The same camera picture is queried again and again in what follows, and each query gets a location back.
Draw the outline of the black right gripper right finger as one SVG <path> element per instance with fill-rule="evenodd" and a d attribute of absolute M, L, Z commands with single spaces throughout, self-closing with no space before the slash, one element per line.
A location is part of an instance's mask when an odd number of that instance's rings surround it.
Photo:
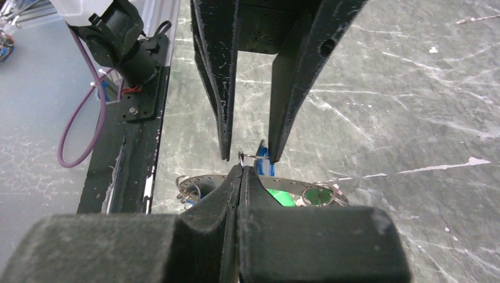
<path fill-rule="evenodd" d="M 286 207 L 243 168 L 238 206 L 241 282 L 410 282 L 391 217 L 369 206 Z"/>

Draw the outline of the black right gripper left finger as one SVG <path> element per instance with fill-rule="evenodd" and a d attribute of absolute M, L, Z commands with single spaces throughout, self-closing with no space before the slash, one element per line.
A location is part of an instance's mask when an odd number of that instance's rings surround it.
<path fill-rule="evenodd" d="M 2 282 L 236 282 L 242 167 L 180 214 L 55 215 L 24 236 Z"/>

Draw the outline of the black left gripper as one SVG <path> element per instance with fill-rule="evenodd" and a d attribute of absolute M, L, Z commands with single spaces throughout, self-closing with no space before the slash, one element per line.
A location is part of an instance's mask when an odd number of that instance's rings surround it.
<path fill-rule="evenodd" d="M 331 53 L 366 5 L 343 1 L 190 1 L 195 63 L 231 154 L 238 51 L 278 54 L 272 64 L 268 152 L 280 160 L 295 118 Z"/>

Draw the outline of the green key tag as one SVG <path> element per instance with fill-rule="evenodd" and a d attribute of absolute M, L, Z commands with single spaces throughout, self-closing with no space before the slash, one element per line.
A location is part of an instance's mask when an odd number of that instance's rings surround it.
<path fill-rule="evenodd" d="M 276 189 L 267 189 L 267 192 L 285 207 L 327 206 L 333 203 L 335 198 L 335 193 L 327 189 L 307 189 L 302 195 Z"/>

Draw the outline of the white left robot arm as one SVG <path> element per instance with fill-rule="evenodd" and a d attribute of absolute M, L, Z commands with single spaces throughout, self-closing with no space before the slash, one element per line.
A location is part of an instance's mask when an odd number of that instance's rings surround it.
<path fill-rule="evenodd" d="M 100 65 L 132 86 L 157 64 L 139 41 L 144 23 L 133 1 L 53 1 Z M 229 160 L 238 54 L 274 56 L 268 154 L 280 160 L 298 111 L 365 1 L 190 1 L 195 64 L 211 104 L 221 158 Z"/>

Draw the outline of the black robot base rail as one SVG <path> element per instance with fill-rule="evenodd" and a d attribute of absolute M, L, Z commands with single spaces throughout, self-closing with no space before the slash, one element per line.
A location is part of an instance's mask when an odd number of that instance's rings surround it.
<path fill-rule="evenodd" d="M 153 40 L 140 40 L 159 63 L 147 85 L 109 104 L 104 129 L 91 155 L 78 214 L 142 213 L 152 209 L 171 53 L 166 20 Z"/>

